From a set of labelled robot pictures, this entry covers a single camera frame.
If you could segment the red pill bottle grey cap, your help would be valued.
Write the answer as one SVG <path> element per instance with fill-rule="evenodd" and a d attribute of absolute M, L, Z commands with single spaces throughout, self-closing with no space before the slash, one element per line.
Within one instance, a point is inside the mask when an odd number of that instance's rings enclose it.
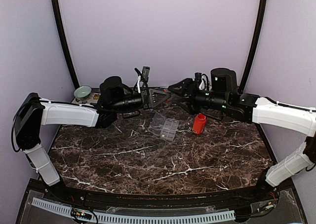
<path fill-rule="evenodd" d="M 192 131 L 194 134 L 201 134 L 204 130 L 204 127 L 206 125 L 206 116 L 202 113 L 199 113 L 194 120 L 194 124 L 192 127 Z"/>

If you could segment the clear plastic pill organizer box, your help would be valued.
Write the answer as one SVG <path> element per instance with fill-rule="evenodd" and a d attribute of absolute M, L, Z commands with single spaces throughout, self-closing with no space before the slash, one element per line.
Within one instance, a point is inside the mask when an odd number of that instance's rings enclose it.
<path fill-rule="evenodd" d="M 160 137 L 167 141 L 173 141 L 178 126 L 178 120 L 166 118 L 159 113 L 155 113 L 153 119 L 149 124 L 148 131 L 157 137 Z"/>

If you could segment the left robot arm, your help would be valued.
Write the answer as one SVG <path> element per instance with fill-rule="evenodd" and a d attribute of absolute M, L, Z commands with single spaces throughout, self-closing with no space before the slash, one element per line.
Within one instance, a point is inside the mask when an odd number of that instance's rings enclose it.
<path fill-rule="evenodd" d="M 30 93 L 13 118 L 11 144 L 15 152 L 23 151 L 59 202 L 66 202 L 70 192 L 41 145 L 40 128 L 45 125 L 80 125 L 106 128 L 117 115 L 152 109 L 171 97 L 167 91 L 150 89 L 148 80 L 139 76 L 143 86 L 136 91 L 123 84 L 119 76 L 111 76 L 100 84 L 97 103 L 73 104 L 50 101 Z"/>

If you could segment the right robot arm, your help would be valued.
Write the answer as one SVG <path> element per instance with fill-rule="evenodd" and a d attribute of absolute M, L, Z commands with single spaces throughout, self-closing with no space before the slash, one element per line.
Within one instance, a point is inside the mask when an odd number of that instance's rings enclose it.
<path fill-rule="evenodd" d="M 168 90 L 181 97 L 183 109 L 198 114 L 212 109 L 235 120 L 269 124 L 305 134 L 305 141 L 289 156 L 264 170 L 252 191 L 256 201 L 263 201 L 271 189 L 316 162 L 316 110 L 274 101 L 269 97 L 241 93 L 235 71 L 227 68 L 211 70 L 210 90 L 200 89 L 202 74 L 171 85 Z"/>

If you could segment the patterned coaster mat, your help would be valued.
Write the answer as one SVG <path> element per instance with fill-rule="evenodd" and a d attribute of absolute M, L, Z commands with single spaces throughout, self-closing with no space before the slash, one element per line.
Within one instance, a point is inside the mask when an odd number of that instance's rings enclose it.
<path fill-rule="evenodd" d="M 100 95 L 101 95 L 100 93 L 92 92 L 84 98 L 75 97 L 72 100 L 72 103 L 74 103 L 74 104 L 91 104 L 91 103 L 96 104 L 100 98 Z"/>

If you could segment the green ceramic bowl left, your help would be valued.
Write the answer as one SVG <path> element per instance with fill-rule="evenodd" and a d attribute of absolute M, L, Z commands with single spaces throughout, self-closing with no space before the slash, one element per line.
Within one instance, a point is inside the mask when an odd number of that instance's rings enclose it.
<path fill-rule="evenodd" d="M 91 92 L 92 88 L 90 86 L 81 86 L 74 91 L 74 97 L 79 101 L 86 101 L 89 98 Z"/>

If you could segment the black front rail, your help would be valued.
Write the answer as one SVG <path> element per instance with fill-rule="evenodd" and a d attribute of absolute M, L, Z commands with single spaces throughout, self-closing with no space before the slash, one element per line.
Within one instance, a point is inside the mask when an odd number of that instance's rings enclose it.
<path fill-rule="evenodd" d="M 266 194 L 252 186 L 229 191 L 187 195 L 117 194 L 66 187 L 67 193 L 62 197 L 53 188 L 48 188 L 43 181 L 30 179 L 26 191 L 38 191 L 43 194 L 44 198 L 96 209 L 105 209 L 110 206 L 145 209 L 215 206 L 216 208 L 243 209 L 261 201 L 272 200 L 279 204 L 281 192 L 292 186 L 293 182 L 286 180 L 280 188 Z"/>

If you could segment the right black corner post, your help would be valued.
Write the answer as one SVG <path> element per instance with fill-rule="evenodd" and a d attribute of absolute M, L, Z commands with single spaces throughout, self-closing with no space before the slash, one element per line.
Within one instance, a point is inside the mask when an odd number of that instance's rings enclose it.
<path fill-rule="evenodd" d="M 245 68 L 241 77 L 240 85 L 239 85 L 239 92 L 242 93 L 245 90 L 250 71 L 254 62 L 259 38 L 260 38 L 260 33 L 262 29 L 262 24 L 264 20 L 264 15 L 265 15 L 265 9 L 266 9 L 266 4 L 267 0 L 259 0 L 259 7 L 258 7 L 258 13 L 256 17 L 256 22 L 255 22 L 255 27 L 254 27 L 254 32 L 253 32 L 253 37 L 248 53 L 248 57 L 246 60 Z"/>

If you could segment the black corner post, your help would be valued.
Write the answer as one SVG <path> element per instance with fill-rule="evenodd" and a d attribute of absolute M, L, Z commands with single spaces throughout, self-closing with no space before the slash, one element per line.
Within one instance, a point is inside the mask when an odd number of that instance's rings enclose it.
<path fill-rule="evenodd" d="M 58 32 L 59 40 L 61 43 L 62 51 L 64 54 L 64 58 L 66 61 L 67 69 L 68 69 L 69 75 L 71 77 L 71 81 L 72 81 L 72 84 L 74 86 L 74 89 L 77 89 L 77 88 L 79 88 L 79 81 L 77 78 L 77 74 L 75 72 L 75 68 L 74 68 L 74 65 L 72 62 L 69 46 L 68 46 L 67 39 L 66 39 L 66 34 L 65 34 L 64 26 L 63 26 L 63 20 L 62 20 L 60 5 L 59 5 L 59 0 L 51 0 L 51 3 L 52 3 L 55 23 L 56 23 L 56 27 L 57 27 L 57 32 Z"/>
<path fill-rule="evenodd" d="M 242 93 L 245 90 L 250 71 L 254 62 L 259 38 L 260 38 L 260 33 L 262 29 L 262 24 L 264 20 L 264 15 L 265 15 L 265 9 L 266 9 L 266 4 L 267 0 L 259 0 L 259 7 L 258 7 L 258 13 L 256 17 L 256 22 L 255 22 L 255 27 L 254 27 L 254 32 L 253 32 L 253 37 L 248 53 L 248 57 L 246 60 L 245 68 L 241 77 L 240 85 L 239 85 L 239 92 Z"/>

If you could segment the left black corner post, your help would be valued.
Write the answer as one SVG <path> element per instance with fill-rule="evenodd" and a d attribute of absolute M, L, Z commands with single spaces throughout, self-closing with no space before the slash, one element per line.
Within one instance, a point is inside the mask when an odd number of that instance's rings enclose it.
<path fill-rule="evenodd" d="M 52 3 L 55 23 L 56 23 L 56 27 L 57 27 L 57 32 L 58 32 L 59 40 L 61 43 L 62 51 L 64 54 L 64 58 L 66 61 L 67 69 L 68 69 L 69 75 L 71 77 L 71 81 L 72 81 L 72 84 L 74 86 L 74 89 L 77 89 L 77 88 L 79 88 L 79 81 L 77 78 L 77 74 L 75 72 L 75 68 L 74 68 L 74 65 L 72 62 L 69 46 L 68 46 L 67 39 L 66 39 L 66 34 L 65 34 L 64 26 L 63 26 L 63 20 L 62 20 L 60 5 L 59 5 L 59 0 L 51 0 L 51 3 Z"/>

